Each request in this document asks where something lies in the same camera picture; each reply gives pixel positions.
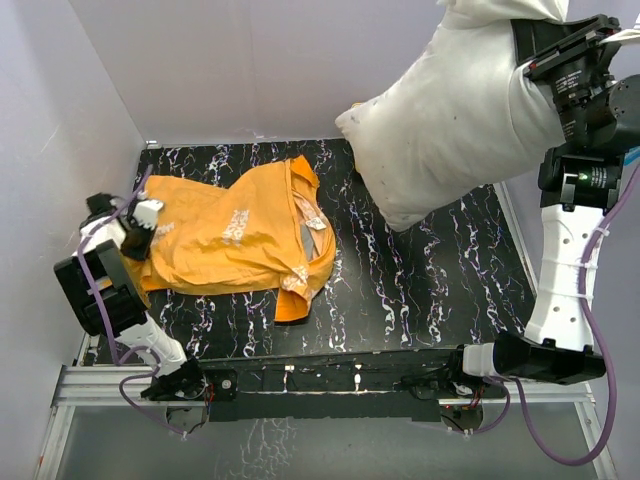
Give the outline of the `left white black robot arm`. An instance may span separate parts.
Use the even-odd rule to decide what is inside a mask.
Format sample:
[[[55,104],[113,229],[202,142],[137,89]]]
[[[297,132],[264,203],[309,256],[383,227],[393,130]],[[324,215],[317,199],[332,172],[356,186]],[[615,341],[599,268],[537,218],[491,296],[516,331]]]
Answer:
[[[196,399],[207,376],[181,343],[152,317],[147,294],[130,261],[150,256],[164,204],[145,193],[128,200],[107,193],[86,199],[80,245],[54,265],[55,276],[85,332],[127,347],[156,373],[142,397],[154,401]]]

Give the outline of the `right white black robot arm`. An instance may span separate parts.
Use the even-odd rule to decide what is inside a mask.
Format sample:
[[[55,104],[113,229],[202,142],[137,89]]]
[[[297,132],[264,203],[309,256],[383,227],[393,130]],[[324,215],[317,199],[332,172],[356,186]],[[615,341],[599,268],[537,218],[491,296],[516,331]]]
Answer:
[[[538,175],[544,247],[537,298],[525,332],[461,345],[445,381],[466,397],[490,377],[571,385],[603,376],[584,306],[592,299],[597,235],[621,205],[626,155],[639,145],[639,78],[617,81],[609,67],[635,30],[614,17],[580,21],[515,20],[516,58],[524,75],[550,87],[564,144],[547,151]]]

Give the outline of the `white pillow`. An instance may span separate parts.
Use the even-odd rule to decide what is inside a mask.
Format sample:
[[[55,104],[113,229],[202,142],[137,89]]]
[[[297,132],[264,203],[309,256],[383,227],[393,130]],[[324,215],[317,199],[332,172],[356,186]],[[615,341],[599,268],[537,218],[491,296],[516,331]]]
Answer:
[[[515,19],[566,19],[565,1],[449,1],[421,56],[336,126],[388,226],[402,232],[474,188],[535,169],[564,136],[551,92],[516,60]]]

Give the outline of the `orange pillowcase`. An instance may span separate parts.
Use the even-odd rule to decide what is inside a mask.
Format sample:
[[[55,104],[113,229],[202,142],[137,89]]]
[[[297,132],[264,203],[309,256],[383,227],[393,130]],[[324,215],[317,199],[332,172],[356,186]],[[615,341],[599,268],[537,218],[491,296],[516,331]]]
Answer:
[[[230,187],[152,175],[163,202],[145,261],[130,261],[147,291],[226,295],[275,289],[274,319],[305,318],[332,274],[336,238],[304,156],[245,172]]]

